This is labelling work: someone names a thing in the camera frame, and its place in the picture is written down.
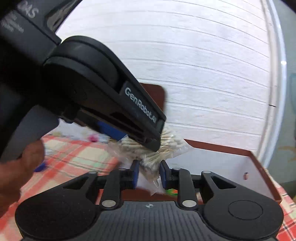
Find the person's left hand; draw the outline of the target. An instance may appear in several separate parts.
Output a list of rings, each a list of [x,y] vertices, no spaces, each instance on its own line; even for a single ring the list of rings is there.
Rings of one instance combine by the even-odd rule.
[[[34,170],[43,163],[44,157],[44,144],[42,140],[38,140],[29,144],[19,159],[1,163],[1,216],[20,199],[21,188],[30,180]]]

